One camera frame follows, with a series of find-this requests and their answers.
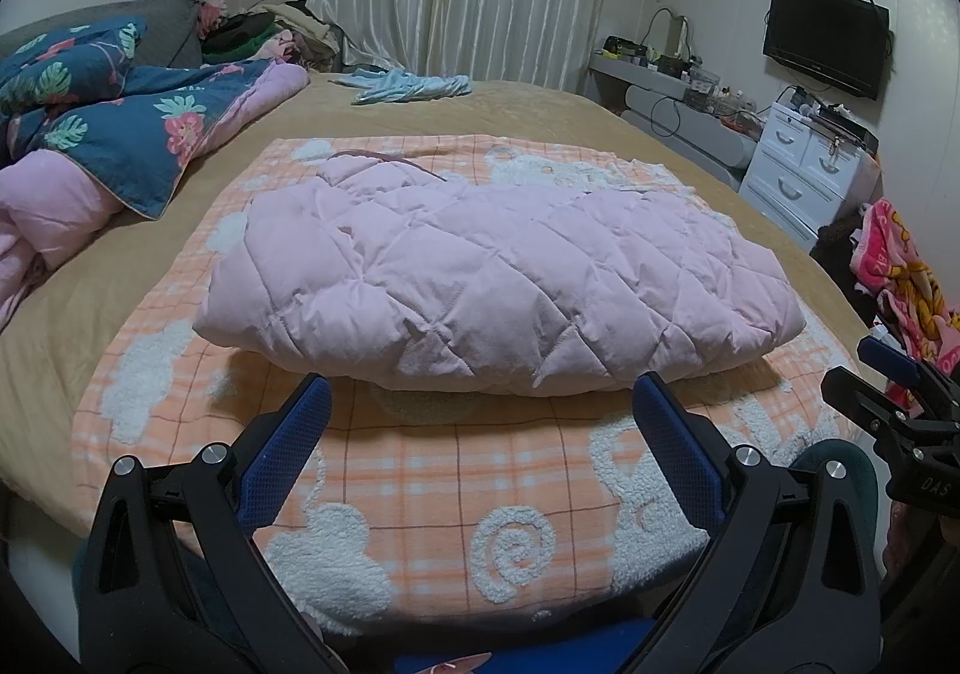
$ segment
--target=green leaf print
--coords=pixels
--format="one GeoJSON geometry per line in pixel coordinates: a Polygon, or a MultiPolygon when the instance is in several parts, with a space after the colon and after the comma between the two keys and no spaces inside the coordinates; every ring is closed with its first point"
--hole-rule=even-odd
{"type": "Polygon", "coordinates": [[[34,80],[30,76],[18,73],[3,85],[4,102],[11,106],[20,106],[34,97],[34,80]]]}
{"type": "Polygon", "coordinates": [[[34,48],[34,46],[37,45],[37,43],[40,43],[46,37],[47,37],[46,33],[40,33],[40,35],[38,35],[33,40],[28,40],[27,43],[24,43],[21,46],[21,48],[17,49],[16,52],[13,52],[13,54],[23,54],[28,49],[34,48]]]}
{"type": "Polygon", "coordinates": [[[120,31],[120,45],[127,59],[133,59],[133,50],[136,49],[136,24],[131,22],[120,31]]]}
{"type": "Polygon", "coordinates": [[[163,112],[161,119],[169,119],[172,116],[182,116],[184,113],[194,112],[203,116],[206,106],[201,106],[196,102],[193,95],[177,95],[175,97],[161,98],[159,103],[154,104],[155,109],[163,112]]]}
{"type": "Polygon", "coordinates": [[[70,71],[62,62],[47,65],[37,79],[37,101],[45,103],[47,98],[65,95],[70,89],[70,71]]]}
{"type": "Polygon", "coordinates": [[[61,120],[46,136],[43,136],[43,140],[52,149],[59,149],[62,152],[65,149],[72,149],[80,143],[85,134],[86,122],[72,113],[66,119],[61,120]]]}

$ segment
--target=drawer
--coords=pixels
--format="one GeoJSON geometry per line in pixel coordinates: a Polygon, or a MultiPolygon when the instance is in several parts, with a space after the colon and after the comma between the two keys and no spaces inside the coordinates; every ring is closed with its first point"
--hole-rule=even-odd
{"type": "Polygon", "coordinates": [[[760,143],[779,152],[789,163],[800,165],[810,141],[810,129],[779,110],[771,110],[760,143]]]}
{"type": "Polygon", "coordinates": [[[813,249],[813,245],[817,242],[817,234],[783,206],[768,200],[762,185],[743,182],[743,186],[740,187],[740,196],[790,236],[790,239],[803,249],[803,252],[813,249]]]}
{"type": "Polygon", "coordinates": [[[853,178],[856,177],[860,158],[851,144],[841,143],[832,152],[832,143],[832,139],[811,136],[806,154],[803,155],[800,172],[808,179],[823,184],[840,197],[846,197],[848,189],[853,184],[853,178]]]}
{"type": "Polygon", "coordinates": [[[843,199],[829,189],[778,163],[763,144],[757,147],[746,182],[762,189],[767,200],[799,217],[814,233],[832,223],[843,206],[843,199]]]}

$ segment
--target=pink tag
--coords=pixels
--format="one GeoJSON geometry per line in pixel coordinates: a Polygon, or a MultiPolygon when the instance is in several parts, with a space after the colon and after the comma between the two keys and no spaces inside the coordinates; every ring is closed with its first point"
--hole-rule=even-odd
{"type": "Polygon", "coordinates": [[[483,666],[491,657],[488,652],[480,655],[470,655],[467,658],[457,658],[456,661],[449,661],[448,663],[437,663],[436,666],[424,668],[423,671],[416,674],[472,674],[475,668],[483,666]]]}

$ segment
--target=television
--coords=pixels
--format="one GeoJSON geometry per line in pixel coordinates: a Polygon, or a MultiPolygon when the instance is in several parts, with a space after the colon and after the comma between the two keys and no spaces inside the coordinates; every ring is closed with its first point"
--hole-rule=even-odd
{"type": "Polygon", "coordinates": [[[877,100],[890,11],[870,0],[770,0],[763,53],[856,97],[877,100]]]}

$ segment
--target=orange plaid towel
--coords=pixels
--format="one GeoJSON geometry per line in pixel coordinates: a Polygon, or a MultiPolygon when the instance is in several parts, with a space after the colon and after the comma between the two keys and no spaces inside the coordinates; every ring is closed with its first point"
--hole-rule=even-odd
{"type": "MultiPolygon", "coordinates": [[[[205,444],[232,442],[296,387],[296,374],[210,345],[191,324],[253,195],[310,177],[317,161],[347,149],[416,158],[474,183],[674,190],[709,210],[662,166],[572,146],[490,136],[275,141],[214,201],[93,375],[73,431],[88,519],[121,455],[190,460],[205,444]]],[[[803,309],[805,331],[762,360],[673,385],[731,442],[781,465],[820,439],[853,436],[819,387],[826,369],[853,361],[803,309]]],[[[515,627],[549,621],[656,584],[704,543],[645,449],[629,391],[522,399],[331,383],[328,429],[277,523],[254,535],[285,591],[325,629],[496,613],[515,615],[515,627]]]]}

